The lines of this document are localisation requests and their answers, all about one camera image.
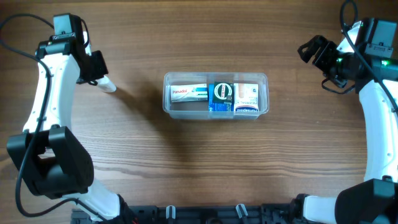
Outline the blue box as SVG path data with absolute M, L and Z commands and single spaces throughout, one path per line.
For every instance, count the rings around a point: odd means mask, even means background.
M 213 101 L 214 84 L 209 84 L 208 87 L 208 111 L 233 111 L 233 104 L 215 103 Z

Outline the white calamol lotion bottle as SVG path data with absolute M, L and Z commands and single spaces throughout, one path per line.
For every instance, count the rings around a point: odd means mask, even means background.
M 97 87 L 105 92 L 112 93 L 117 90 L 116 85 L 105 75 L 103 78 L 97 79 Z

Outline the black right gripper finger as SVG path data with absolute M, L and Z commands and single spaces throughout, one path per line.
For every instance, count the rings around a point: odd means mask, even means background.
M 303 45 L 301 45 L 297 52 L 300 56 L 300 58 L 305 62 L 308 63 L 308 61 L 316 54 L 316 52 L 319 49 L 319 44 L 316 42 L 307 42 Z
M 329 40 L 326 39 L 324 36 L 316 35 L 311 40 L 309 40 L 307 42 L 307 44 L 308 44 L 307 49 L 308 50 L 319 50 L 319 49 L 325 48 L 328 45 L 328 43 L 329 43 Z

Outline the green Zam-Buk box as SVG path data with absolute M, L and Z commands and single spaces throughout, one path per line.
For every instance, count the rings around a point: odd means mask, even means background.
M 213 102 L 231 105 L 233 103 L 233 84 L 214 82 Z

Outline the white green medicine box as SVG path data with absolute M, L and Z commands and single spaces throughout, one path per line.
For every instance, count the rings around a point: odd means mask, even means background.
M 171 85 L 170 98 L 172 103 L 206 101 L 208 99 L 208 87 L 206 83 Z

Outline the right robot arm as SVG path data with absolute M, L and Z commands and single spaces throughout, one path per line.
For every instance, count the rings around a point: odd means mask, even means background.
M 326 82 L 345 86 L 354 81 L 366 123 L 367 164 L 364 181 L 337 197 L 308 195 L 302 216 L 317 223 L 397 223 L 397 61 L 392 43 L 397 23 L 366 18 L 353 24 L 346 39 L 335 44 L 316 35 L 298 48 L 304 62 L 319 68 Z

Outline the white plaster box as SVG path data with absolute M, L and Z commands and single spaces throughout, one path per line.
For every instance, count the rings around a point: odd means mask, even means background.
M 259 111 L 258 84 L 235 83 L 234 84 L 234 106 L 235 112 L 257 112 Z

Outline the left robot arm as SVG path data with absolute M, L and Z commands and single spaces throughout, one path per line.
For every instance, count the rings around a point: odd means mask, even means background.
M 121 223 L 122 198 L 94 177 L 91 156 L 71 131 L 75 87 L 87 83 L 106 93 L 116 90 L 103 55 L 92 51 L 86 23 L 73 14 L 59 14 L 54 30 L 39 44 L 33 59 L 39 67 L 34 105 L 22 133 L 11 136 L 7 151 L 19 174 L 16 185 L 31 194 L 71 202 L 91 221 Z

